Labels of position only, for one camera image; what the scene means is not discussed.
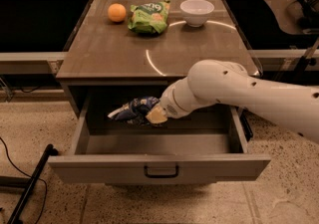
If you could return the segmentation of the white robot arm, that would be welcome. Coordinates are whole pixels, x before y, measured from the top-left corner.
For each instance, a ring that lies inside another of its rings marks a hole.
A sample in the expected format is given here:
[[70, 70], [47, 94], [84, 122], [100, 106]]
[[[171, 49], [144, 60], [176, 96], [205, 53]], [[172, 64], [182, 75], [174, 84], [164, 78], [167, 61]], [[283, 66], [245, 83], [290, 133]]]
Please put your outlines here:
[[319, 89], [250, 77], [237, 63], [204, 60], [170, 85], [147, 114], [152, 123], [224, 104], [248, 110], [319, 142]]

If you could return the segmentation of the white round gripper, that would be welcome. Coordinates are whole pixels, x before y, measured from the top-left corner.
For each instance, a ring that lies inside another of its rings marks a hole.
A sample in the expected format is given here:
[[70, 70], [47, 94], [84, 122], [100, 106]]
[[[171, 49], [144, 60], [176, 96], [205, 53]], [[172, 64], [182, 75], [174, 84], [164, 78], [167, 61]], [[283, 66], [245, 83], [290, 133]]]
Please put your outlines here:
[[159, 105], [155, 105], [146, 115], [152, 124], [167, 121], [168, 117], [181, 118], [191, 112], [215, 105], [215, 102], [199, 99], [191, 91], [187, 78], [178, 80], [164, 90]]

